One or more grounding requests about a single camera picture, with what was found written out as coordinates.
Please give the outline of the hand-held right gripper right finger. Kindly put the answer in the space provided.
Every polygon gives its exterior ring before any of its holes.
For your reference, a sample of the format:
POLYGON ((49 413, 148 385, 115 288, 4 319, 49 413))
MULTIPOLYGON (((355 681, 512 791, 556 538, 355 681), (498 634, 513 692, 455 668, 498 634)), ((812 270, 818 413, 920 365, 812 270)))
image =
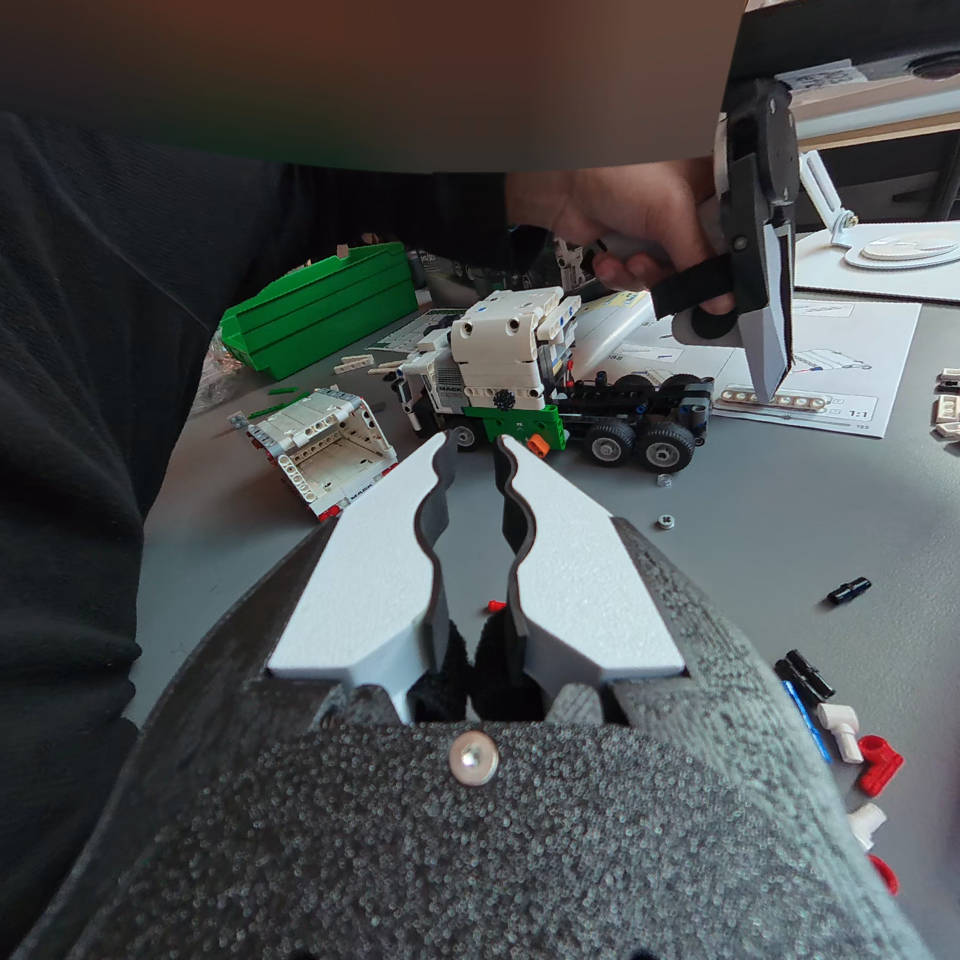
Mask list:
POLYGON ((510 436, 498 438, 507 670, 552 704, 570 684, 678 677, 687 666, 613 515, 510 436))

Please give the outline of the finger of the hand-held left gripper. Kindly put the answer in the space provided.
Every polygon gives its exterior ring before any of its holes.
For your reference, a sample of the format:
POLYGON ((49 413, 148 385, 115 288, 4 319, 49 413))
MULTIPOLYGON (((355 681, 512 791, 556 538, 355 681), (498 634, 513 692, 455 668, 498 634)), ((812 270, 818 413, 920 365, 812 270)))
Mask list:
POLYGON ((793 363, 795 227, 775 217, 755 238, 750 266, 739 271, 738 328, 760 403, 771 402, 793 363))

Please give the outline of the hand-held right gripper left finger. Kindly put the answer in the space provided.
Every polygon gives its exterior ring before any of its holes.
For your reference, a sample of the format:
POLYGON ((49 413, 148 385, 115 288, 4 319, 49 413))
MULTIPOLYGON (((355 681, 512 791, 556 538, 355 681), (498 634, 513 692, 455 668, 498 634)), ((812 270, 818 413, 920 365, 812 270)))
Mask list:
POLYGON ((411 722, 409 690, 450 641, 434 546, 456 459, 455 439, 435 435, 338 517, 267 662, 273 676, 378 686, 411 722))

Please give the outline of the white lego beam with holes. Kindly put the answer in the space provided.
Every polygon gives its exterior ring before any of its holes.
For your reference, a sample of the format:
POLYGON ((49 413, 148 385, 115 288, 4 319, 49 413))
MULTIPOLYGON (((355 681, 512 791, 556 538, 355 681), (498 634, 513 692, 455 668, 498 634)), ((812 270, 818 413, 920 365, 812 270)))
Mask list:
POLYGON ((819 393, 802 390, 777 390, 768 400, 763 401, 755 390, 746 385, 729 384, 721 390, 715 403, 729 409, 763 409, 812 412, 819 414, 826 410, 830 398, 819 393))

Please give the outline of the red lego elbow connector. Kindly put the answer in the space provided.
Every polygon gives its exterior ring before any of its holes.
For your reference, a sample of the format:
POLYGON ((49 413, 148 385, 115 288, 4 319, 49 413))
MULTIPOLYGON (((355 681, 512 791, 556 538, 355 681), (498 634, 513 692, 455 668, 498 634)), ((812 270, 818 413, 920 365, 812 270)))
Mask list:
POLYGON ((877 798, 903 768, 905 758, 884 737, 875 734, 861 736, 858 747, 863 761, 857 788, 865 796, 877 798))

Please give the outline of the white lego container body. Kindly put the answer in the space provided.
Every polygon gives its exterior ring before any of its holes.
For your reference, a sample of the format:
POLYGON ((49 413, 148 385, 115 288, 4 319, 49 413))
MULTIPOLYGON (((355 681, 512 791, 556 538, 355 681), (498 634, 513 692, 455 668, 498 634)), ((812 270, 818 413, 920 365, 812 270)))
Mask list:
POLYGON ((319 522, 336 518, 398 462, 373 408, 360 395, 320 388, 254 422, 230 424, 282 473, 319 522))

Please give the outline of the pile of small lego pieces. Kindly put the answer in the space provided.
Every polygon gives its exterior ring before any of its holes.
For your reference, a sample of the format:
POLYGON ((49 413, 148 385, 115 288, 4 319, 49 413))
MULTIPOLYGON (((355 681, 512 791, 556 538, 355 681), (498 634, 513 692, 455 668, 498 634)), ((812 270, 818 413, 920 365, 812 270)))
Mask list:
POLYGON ((934 436, 959 443, 959 368, 946 367, 937 376, 931 414, 934 436))

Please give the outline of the pair of black lego pins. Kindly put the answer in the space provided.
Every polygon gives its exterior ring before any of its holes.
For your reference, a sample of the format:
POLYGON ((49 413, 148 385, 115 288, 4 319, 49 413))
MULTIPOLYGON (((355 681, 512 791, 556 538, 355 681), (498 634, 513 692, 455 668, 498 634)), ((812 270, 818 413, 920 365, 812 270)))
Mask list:
POLYGON ((781 681, 790 683, 804 703, 825 703, 836 694, 820 671, 798 649, 779 658, 774 664, 774 673, 781 681))

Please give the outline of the blue lego pin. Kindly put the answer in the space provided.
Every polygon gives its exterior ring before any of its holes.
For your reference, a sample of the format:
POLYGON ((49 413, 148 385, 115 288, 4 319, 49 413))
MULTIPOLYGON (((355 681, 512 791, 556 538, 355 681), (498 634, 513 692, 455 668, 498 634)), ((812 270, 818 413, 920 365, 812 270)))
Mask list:
POLYGON ((795 685, 790 680, 787 680, 787 679, 782 679, 780 682, 785 692, 791 699, 792 703, 797 708, 798 714, 803 723, 803 726, 805 727, 810 737, 812 738, 820 757, 823 759, 823 761, 827 765, 833 764, 834 760, 833 760, 832 754, 829 748, 827 747, 826 743, 824 742, 821 732, 819 731, 813 719, 811 718, 811 715, 805 705, 805 702, 802 699, 799 692, 797 691, 795 685))

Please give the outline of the green lego bin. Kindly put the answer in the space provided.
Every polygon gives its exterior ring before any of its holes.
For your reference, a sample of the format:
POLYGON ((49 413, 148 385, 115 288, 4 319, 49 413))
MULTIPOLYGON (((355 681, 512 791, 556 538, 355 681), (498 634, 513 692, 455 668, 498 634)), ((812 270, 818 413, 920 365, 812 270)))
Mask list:
POLYGON ((288 378, 416 311, 406 250, 392 242, 292 270, 229 308, 221 339, 239 361, 288 378))

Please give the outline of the white lego connector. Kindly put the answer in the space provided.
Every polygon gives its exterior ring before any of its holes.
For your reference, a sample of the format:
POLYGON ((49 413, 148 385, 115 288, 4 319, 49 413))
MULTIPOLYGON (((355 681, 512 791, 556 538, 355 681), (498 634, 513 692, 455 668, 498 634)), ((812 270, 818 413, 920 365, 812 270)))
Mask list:
POLYGON ((887 822, 887 815, 874 802, 867 801, 847 812, 846 820, 861 848, 869 853, 875 846, 875 834, 887 822))
POLYGON ((847 764, 864 762, 859 746, 859 720, 856 711, 849 705, 834 702, 819 702, 815 714, 820 724, 832 735, 839 756, 847 764))

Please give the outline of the white flat board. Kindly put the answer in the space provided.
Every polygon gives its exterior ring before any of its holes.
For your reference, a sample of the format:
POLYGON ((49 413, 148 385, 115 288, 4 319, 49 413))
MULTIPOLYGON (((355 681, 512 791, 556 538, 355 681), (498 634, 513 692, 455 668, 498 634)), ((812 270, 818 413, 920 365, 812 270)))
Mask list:
POLYGON ((958 245, 958 222, 862 223, 852 230, 848 249, 834 246, 827 229, 808 234, 796 244, 795 287, 805 291, 957 306, 958 247, 944 257, 927 261, 916 258, 885 263, 860 254, 874 241, 918 233, 943 235, 949 244, 958 245))

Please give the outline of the clear plastic bag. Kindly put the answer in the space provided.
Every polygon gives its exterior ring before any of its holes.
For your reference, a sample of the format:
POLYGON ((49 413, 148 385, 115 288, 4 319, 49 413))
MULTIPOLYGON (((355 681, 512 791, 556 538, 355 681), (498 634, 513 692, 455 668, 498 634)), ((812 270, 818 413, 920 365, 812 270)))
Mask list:
POLYGON ((207 414, 223 403, 231 402, 247 389, 253 373, 231 353, 223 341, 222 330, 217 329, 203 358, 189 418, 207 414))

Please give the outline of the printed paper sheet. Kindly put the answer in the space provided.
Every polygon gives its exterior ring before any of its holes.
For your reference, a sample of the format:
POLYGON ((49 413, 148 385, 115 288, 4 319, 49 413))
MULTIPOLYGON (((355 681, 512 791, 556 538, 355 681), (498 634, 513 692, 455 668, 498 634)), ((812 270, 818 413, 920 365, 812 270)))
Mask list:
POLYGON ((369 353, 386 352, 406 355, 413 352, 426 335, 428 328, 440 327, 444 322, 453 322, 463 316, 464 309, 430 309, 401 327, 390 331, 366 348, 369 353))

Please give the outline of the dark printed cardboard box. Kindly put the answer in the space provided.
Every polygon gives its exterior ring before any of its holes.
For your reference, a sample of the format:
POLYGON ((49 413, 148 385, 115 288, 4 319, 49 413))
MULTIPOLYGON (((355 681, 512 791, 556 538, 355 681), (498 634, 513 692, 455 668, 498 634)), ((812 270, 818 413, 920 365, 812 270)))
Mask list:
POLYGON ((498 291, 523 291, 559 286, 568 296, 590 303, 606 294, 593 273, 596 250, 568 244, 554 236, 527 270, 490 270, 467 265, 418 250, 432 303, 437 308, 469 308, 498 291))

